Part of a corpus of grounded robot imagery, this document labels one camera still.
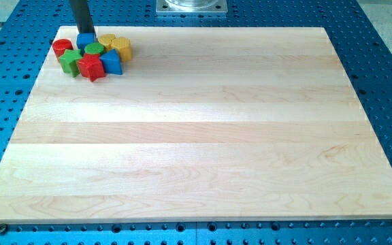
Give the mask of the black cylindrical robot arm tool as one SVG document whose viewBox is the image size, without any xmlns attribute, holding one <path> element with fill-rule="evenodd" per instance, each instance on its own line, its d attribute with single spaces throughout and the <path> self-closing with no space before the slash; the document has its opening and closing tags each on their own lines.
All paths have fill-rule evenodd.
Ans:
<svg viewBox="0 0 392 245">
<path fill-rule="evenodd" d="M 79 33 L 95 33 L 87 0 L 69 0 Z"/>
</svg>

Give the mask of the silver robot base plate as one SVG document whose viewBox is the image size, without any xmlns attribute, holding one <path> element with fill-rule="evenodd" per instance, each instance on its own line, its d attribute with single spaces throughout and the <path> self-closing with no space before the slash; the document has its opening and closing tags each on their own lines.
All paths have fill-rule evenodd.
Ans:
<svg viewBox="0 0 392 245">
<path fill-rule="evenodd" d="M 157 0 L 156 12 L 168 13 L 226 13 L 227 0 Z"/>
</svg>

